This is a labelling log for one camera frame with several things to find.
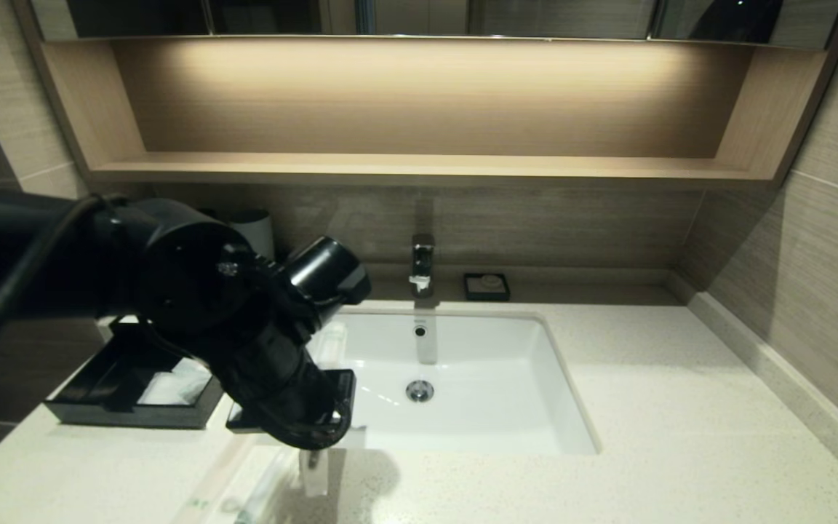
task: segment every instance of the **wall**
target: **wall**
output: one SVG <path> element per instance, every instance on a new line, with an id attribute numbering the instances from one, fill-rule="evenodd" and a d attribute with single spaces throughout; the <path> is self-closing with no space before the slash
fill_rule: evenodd
<path id="1" fill-rule="evenodd" d="M 0 0 L 0 188 L 76 198 L 76 173 L 7 0 Z M 0 334 L 0 421 L 20 421 L 102 347 L 90 319 L 13 322 Z"/>
<path id="2" fill-rule="evenodd" d="M 669 268 L 700 191 L 157 185 L 196 207 L 272 213 L 277 249 L 329 234 L 366 262 L 410 261 L 413 233 L 436 237 L 436 262 Z"/>
<path id="3" fill-rule="evenodd" d="M 782 192 L 708 192 L 681 271 L 838 405 L 838 69 Z"/>

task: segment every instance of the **backsplash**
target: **backsplash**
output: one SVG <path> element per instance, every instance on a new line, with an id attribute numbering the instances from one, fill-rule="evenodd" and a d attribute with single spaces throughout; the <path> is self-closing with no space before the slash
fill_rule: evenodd
<path id="1" fill-rule="evenodd" d="M 700 191 L 156 185 L 157 196 L 220 212 L 263 207 L 284 255 L 330 235 L 366 262 L 410 259 L 413 233 L 436 262 L 491 266 L 669 268 Z"/>

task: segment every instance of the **faucet handle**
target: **faucet handle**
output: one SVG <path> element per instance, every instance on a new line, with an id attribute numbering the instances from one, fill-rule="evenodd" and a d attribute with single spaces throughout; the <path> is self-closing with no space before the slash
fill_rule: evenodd
<path id="1" fill-rule="evenodd" d="M 410 275 L 410 283 L 415 283 L 416 291 L 425 291 L 432 285 L 432 277 L 428 275 Z"/>

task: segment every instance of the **sink drain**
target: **sink drain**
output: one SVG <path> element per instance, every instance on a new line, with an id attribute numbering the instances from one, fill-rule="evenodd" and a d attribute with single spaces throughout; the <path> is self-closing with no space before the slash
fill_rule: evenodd
<path id="1" fill-rule="evenodd" d="M 435 388 L 426 381 L 412 381 L 406 386 L 406 396 L 413 402 L 428 402 L 435 394 Z"/>

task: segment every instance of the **faucet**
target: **faucet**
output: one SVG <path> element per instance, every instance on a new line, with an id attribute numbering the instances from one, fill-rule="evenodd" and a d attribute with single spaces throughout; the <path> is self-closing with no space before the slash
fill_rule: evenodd
<path id="1" fill-rule="evenodd" d="M 428 234 L 412 235 L 412 296 L 429 298 L 432 296 L 432 252 L 435 251 L 435 238 Z"/>

